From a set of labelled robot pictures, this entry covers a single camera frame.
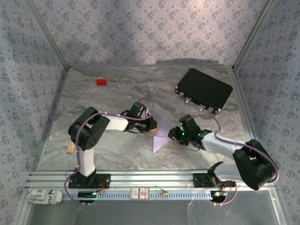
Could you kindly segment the aluminium side rail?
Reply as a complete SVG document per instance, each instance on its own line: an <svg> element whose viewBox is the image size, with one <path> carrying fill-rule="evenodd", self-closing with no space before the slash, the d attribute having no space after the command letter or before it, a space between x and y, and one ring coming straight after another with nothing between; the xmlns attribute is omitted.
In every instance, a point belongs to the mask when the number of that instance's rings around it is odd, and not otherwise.
<svg viewBox="0 0 300 225"><path fill-rule="evenodd" d="M256 139L259 141L258 134L256 132L256 128L253 122L252 115L250 113L250 109L248 107L246 97L244 95L241 83L238 80L237 75L232 67L229 67L229 79L230 83L233 87L233 92L237 101L241 121L243 124L243 128L246 134L247 139Z"/></svg>
<svg viewBox="0 0 300 225"><path fill-rule="evenodd" d="M54 99L52 101L52 105L51 105L50 111L48 113L45 128L43 130L43 135L42 135L42 139L41 139L41 143L40 143L37 162L35 163L35 166L36 166L35 170L34 170L35 172L39 171L39 169L41 167L41 164L42 164L42 161L43 161L45 148L47 146L47 142L48 142L48 139L49 139L49 136L50 136L50 133L51 133L51 129L52 129L53 122L54 122L54 116L55 116L55 113L57 111L57 108L58 108L58 105L59 105L59 102L60 102L60 98L61 98L63 88L64 88L64 85L65 85L65 82L66 82L68 71L69 71L69 68L62 71L60 80L58 82L58 87L56 89Z"/></svg>

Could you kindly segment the printed paper label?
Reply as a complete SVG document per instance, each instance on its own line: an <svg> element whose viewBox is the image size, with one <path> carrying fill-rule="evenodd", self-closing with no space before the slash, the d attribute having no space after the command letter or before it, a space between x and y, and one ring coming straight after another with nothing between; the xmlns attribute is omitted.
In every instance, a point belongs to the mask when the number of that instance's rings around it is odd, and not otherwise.
<svg viewBox="0 0 300 225"><path fill-rule="evenodd" d="M55 205L62 201L63 193L59 190L31 190L27 194L28 203Z"/></svg>

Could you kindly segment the aluminium frame post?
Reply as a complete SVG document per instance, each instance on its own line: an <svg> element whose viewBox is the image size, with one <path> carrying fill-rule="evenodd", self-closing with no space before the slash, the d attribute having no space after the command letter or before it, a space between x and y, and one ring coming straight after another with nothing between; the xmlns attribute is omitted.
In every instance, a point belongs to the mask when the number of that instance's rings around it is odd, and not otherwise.
<svg viewBox="0 0 300 225"><path fill-rule="evenodd" d="M48 28L40 10L36 6L34 0L23 0L23 2L25 4L26 8L28 9L28 11L30 12L33 20L37 24L39 30L43 34L43 37L45 38L47 44L49 45L49 47L50 47L52 53L54 54L54 56L56 57L57 61L59 62L59 64L62 66L62 68L65 71L68 71L70 66L67 63L67 61L65 60L59 46L57 45L50 29Z"/></svg>
<svg viewBox="0 0 300 225"><path fill-rule="evenodd" d="M261 31L263 30L266 22L268 21L269 17L271 16L272 11L276 7L278 0L266 0L265 4L263 5L260 13L257 16L257 19L246 38L244 45L242 46L241 51L239 52L232 69L236 73L240 70L242 64L246 60L247 56L250 53L253 45L255 44L257 38L259 37Z"/></svg>

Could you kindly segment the aluminium mounting rail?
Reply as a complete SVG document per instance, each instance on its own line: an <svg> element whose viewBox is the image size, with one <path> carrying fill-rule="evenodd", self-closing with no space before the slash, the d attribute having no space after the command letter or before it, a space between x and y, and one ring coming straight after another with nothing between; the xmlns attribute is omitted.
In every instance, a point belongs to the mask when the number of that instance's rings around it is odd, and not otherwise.
<svg viewBox="0 0 300 225"><path fill-rule="evenodd" d="M108 170L98 171L97 174L110 174L108 189L125 190L131 187L150 187L161 189L194 188L193 173L207 173L206 170ZM26 178L25 189L53 189L69 188L68 176L72 171L41 171L32 172ZM197 187L199 189L218 189L217 187Z"/></svg>

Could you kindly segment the white printed card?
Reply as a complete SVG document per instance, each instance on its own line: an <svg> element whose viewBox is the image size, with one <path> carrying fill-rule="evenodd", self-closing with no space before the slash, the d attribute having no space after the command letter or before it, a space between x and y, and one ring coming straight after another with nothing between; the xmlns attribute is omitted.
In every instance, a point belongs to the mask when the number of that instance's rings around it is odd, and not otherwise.
<svg viewBox="0 0 300 225"><path fill-rule="evenodd" d="M150 188L149 187L131 187L130 200L132 201L149 201Z"/></svg>

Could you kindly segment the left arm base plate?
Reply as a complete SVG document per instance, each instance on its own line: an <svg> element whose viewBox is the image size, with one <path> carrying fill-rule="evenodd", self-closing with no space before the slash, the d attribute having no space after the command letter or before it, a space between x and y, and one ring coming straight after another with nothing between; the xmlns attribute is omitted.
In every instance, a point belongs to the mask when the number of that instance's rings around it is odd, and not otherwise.
<svg viewBox="0 0 300 225"><path fill-rule="evenodd" d="M110 186L110 174L92 174L88 177L83 176L80 173L71 176L68 187L77 189L102 189L109 188Z"/></svg>

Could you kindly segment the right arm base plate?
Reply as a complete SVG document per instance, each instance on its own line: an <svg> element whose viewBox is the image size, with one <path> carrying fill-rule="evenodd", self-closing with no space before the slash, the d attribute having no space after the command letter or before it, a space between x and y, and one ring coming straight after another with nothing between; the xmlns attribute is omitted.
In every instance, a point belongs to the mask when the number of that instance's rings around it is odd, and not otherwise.
<svg viewBox="0 0 300 225"><path fill-rule="evenodd" d="M195 188L234 188L234 181L221 181L215 175L208 173L193 173Z"/></svg>

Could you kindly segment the lavender paper sheet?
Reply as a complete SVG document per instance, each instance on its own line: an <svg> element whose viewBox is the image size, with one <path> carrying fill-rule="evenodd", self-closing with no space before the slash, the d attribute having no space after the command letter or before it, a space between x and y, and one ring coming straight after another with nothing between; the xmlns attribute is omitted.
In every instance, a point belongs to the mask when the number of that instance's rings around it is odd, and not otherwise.
<svg viewBox="0 0 300 225"><path fill-rule="evenodd" d="M153 136L153 154L155 154L169 140L168 133L172 128L172 123L169 120L159 120L157 129L154 130Z"/></svg>

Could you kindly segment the black carrying case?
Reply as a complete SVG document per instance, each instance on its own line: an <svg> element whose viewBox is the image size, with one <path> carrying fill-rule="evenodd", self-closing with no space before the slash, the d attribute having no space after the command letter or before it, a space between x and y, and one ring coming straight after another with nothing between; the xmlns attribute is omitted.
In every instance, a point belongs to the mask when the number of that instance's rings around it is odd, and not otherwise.
<svg viewBox="0 0 300 225"><path fill-rule="evenodd" d="M221 112L232 91L231 85L195 68L190 68L175 87L176 94L206 110L211 108L213 114Z"/></svg>

